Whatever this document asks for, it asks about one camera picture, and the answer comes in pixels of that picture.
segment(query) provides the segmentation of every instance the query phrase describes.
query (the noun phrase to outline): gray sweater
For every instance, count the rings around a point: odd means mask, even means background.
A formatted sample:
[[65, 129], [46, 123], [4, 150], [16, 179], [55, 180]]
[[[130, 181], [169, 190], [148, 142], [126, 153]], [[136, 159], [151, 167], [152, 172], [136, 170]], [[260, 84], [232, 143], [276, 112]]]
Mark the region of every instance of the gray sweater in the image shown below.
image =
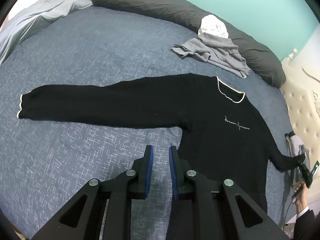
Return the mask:
[[185, 44], [175, 44], [171, 49], [179, 57], [191, 56], [199, 61], [209, 62], [238, 77], [245, 78], [250, 68], [239, 54], [238, 46], [231, 39], [221, 38], [209, 33], [201, 33]]

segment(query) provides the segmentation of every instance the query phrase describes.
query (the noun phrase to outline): person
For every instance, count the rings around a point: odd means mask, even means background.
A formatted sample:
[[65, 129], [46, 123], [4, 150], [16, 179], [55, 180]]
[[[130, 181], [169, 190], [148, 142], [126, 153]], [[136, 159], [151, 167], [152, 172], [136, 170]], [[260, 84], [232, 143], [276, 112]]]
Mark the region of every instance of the person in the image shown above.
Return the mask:
[[302, 191], [296, 197], [297, 220], [294, 225], [293, 240], [314, 240], [320, 239], [320, 212], [315, 218], [313, 210], [309, 209], [307, 202], [308, 187], [304, 182], [297, 184], [294, 192], [297, 192], [300, 185]]

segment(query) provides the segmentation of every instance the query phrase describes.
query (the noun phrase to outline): teal wall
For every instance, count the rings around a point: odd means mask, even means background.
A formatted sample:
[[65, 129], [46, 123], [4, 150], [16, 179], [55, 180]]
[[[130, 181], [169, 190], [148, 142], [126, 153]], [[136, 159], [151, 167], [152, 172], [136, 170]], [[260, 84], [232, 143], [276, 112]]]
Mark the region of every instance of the teal wall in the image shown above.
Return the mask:
[[267, 45], [282, 60], [300, 51], [318, 25], [304, 0], [188, 0]]

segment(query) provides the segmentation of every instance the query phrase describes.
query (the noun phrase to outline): blue mattress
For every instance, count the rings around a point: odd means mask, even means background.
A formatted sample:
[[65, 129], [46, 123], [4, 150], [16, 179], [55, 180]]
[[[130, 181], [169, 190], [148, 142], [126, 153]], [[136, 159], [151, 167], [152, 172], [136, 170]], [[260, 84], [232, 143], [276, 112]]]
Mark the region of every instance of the blue mattress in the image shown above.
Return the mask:
[[[179, 145], [182, 134], [177, 127], [126, 129], [17, 119], [20, 94], [41, 85], [106, 86], [145, 76], [217, 75], [246, 92], [280, 151], [288, 154], [284, 134], [292, 128], [281, 92], [253, 72], [241, 79], [170, 51], [173, 44], [195, 36], [171, 22], [88, 7], [57, 20], [15, 49], [0, 68], [0, 207], [22, 233], [31, 238], [89, 179], [114, 178], [151, 144], [151, 190], [147, 200], [133, 201], [132, 239], [165, 239], [171, 208], [168, 149]], [[280, 224], [290, 183], [288, 174], [270, 163], [266, 192], [268, 214]], [[293, 215], [292, 207], [287, 220]]]

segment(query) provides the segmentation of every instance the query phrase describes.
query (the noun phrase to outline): triangular cutout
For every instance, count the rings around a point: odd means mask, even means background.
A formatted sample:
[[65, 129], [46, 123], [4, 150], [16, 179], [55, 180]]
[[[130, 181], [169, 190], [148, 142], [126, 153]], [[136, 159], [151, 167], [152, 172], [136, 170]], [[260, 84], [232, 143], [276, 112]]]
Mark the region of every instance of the triangular cutout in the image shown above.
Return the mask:
[[76, 203], [61, 216], [59, 222], [72, 228], [76, 228], [86, 200], [87, 195], [82, 195], [81, 198], [79, 198]]
[[240, 195], [236, 195], [236, 202], [238, 204], [241, 217], [246, 228], [253, 227], [263, 222], [262, 218]]

